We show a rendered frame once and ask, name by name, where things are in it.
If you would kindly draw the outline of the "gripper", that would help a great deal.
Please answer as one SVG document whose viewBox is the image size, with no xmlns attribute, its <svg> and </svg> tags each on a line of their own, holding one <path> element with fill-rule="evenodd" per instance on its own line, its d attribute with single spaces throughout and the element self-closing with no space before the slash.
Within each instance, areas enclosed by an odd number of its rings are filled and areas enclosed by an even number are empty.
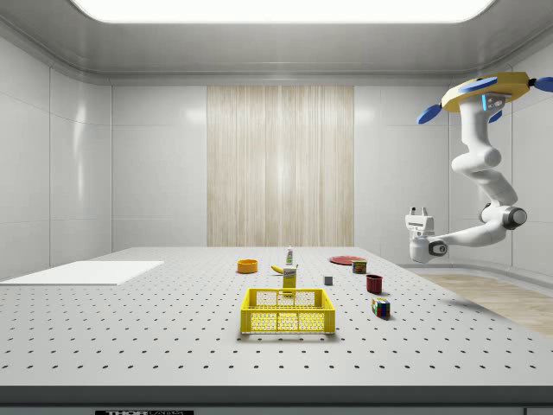
<svg viewBox="0 0 553 415">
<path fill-rule="evenodd" d="M 428 215 L 427 209 L 422 208 L 422 213 L 416 213 L 416 207 L 410 209 L 410 213 L 405 216 L 405 225 L 410 233 L 410 237 L 432 236 L 435 234 L 434 217 Z"/>
</svg>

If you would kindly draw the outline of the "drone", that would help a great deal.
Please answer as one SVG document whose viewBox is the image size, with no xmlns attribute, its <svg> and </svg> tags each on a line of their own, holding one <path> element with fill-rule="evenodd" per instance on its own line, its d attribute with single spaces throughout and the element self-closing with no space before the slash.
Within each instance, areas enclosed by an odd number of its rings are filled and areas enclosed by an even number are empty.
<svg viewBox="0 0 553 415">
<path fill-rule="evenodd" d="M 449 89 L 442 97 L 441 103 L 424 110 L 417 118 L 418 124 L 425 124 L 434 118 L 441 109 L 449 112 L 459 112 L 460 102 L 471 96 L 483 95 L 482 104 L 485 110 L 498 107 L 491 104 L 488 95 L 499 93 L 506 95 L 505 102 L 512 102 L 527 93 L 530 88 L 553 93 L 553 77 L 530 79 L 525 72 L 495 73 L 484 78 L 468 80 Z"/>
</svg>

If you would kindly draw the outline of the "yellow basket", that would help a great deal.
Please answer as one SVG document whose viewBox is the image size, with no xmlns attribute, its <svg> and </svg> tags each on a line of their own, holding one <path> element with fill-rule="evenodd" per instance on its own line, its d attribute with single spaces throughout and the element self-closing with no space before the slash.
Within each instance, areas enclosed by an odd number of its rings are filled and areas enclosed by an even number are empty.
<svg viewBox="0 0 553 415">
<path fill-rule="evenodd" d="M 334 333 L 335 307 L 323 289 L 250 288 L 240 310 L 242 333 Z"/>
</svg>

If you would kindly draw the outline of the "white board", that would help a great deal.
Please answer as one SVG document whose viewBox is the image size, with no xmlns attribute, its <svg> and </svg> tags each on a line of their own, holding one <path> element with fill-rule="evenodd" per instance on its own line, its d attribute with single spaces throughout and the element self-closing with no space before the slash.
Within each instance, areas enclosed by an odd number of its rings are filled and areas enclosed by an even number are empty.
<svg viewBox="0 0 553 415">
<path fill-rule="evenodd" d="M 0 285 L 120 285 L 163 261 L 76 261 L 12 278 Z"/>
</svg>

